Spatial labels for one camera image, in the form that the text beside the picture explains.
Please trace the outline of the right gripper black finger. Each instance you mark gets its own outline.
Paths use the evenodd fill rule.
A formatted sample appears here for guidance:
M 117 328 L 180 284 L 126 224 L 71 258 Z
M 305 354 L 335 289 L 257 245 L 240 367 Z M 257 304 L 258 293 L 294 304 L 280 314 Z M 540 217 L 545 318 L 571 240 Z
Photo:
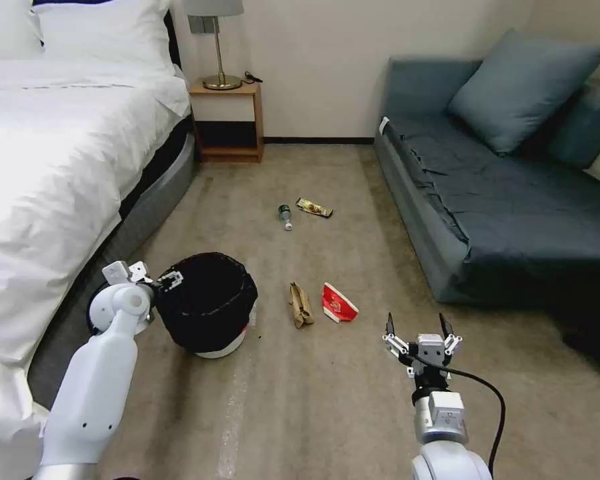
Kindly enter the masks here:
M 445 356 L 452 358 L 460 344 L 463 342 L 463 337 L 454 333 L 451 323 L 446 320 L 442 313 L 439 313 L 439 321 L 443 333 L 443 344 L 445 348 Z
M 385 324 L 385 333 L 382 336 L 386 350 L 390 352 L 398 361 L 411 361 L 409 355 L 409 344 L 402 340 L 395 332 L 395 325 L 391 312 L 388 312 Z

